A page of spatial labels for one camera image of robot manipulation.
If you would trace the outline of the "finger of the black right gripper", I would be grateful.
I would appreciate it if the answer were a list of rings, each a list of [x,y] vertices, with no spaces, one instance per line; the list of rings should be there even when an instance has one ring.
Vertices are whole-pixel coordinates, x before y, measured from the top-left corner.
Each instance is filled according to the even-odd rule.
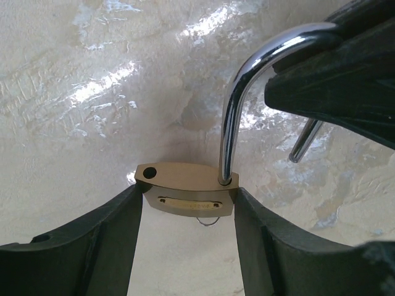
[[[394,147],[394,2],[351,1],[328,16],[343,42],[287,58],[265,89],[268,107],[342,126]]]

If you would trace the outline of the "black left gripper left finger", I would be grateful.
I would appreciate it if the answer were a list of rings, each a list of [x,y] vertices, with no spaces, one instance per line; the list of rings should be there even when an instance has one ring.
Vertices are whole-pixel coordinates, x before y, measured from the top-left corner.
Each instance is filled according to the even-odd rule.
[[[143,194],[132,185],[104,205],[1,246],[1,295],[126,295]]]

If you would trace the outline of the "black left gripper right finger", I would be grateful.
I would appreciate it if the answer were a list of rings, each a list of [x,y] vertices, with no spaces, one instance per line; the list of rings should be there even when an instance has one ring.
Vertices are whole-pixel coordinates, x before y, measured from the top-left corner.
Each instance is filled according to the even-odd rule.
[[[235,230],[245,295],[394,295],[394,242],[316,236],[239,188]]]

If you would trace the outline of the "silver key set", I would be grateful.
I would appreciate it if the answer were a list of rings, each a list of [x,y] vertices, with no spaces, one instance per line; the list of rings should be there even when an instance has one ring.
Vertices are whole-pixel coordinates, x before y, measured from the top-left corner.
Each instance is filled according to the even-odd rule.
[[[198,223],[203,226],[203,227],[213,227],[215,226],[219,221],[220,217],[211,217],[211,218],[196,218]]]

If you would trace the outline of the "large brass padlock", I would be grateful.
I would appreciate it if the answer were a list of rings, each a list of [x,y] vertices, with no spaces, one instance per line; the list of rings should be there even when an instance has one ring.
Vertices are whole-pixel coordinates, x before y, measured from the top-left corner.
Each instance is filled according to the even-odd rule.
[[[219,219],[230,216],[239,188],[232,171],[241,114],[252,84],[273,64],[312,47],[329,49],[341,42],[339,26],[308,23],[264,42],[233,75],[223,104],[219,165],[157,162],[137,166],[135,180],[148,204],[179,216]]]

